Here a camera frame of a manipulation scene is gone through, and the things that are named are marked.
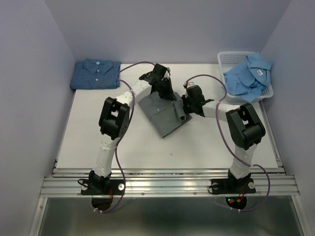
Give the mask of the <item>grey long sleeve shirt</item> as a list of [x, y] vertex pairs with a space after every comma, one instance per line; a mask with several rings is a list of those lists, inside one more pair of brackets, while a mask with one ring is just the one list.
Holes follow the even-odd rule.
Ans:
[[174, 95], [176, 100], [163, 100], [157, 92], [154, 92], [138, 102], [141, 110], [162, 138], [192, 119], [191, 115], [184, 112], [181, 96], [178, 93]]

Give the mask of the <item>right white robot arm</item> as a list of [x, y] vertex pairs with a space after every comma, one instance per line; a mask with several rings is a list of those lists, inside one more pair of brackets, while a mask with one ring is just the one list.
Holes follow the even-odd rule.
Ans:
[[266, 130], [253, 105], [221, 104], [213, 99], [206, 100], [197, 85], [186, 83], [184, 88], [186, 89], [186, 94], [182, 96], [184, 111], [204, 118], [215, 118], [217, 125], [220, 121], [226, 122], [235, 144], [235, 150], [231, 152], [234, 159], [227, 178], [211, 179], [208, 191], [214, 195], [255, 193], [250, 168], [253, 154]]

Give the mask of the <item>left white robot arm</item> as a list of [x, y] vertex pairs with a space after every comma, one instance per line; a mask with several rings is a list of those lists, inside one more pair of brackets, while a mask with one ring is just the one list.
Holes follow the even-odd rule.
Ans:
[[120, 80], [128, 91], [105, 99], [99, 118], [100, 146], [94, 167], [88, 179], [78, 180], [82, 195], [105, 195], [111, 192], [110, 177], [115, 151], [130, 125], [134, 106], [144, 97], [158, 92], [162, 99], [176, 100], [172, 89], [170, 70], [156, 63], [152, 71], [139, 77], [134, 86]]

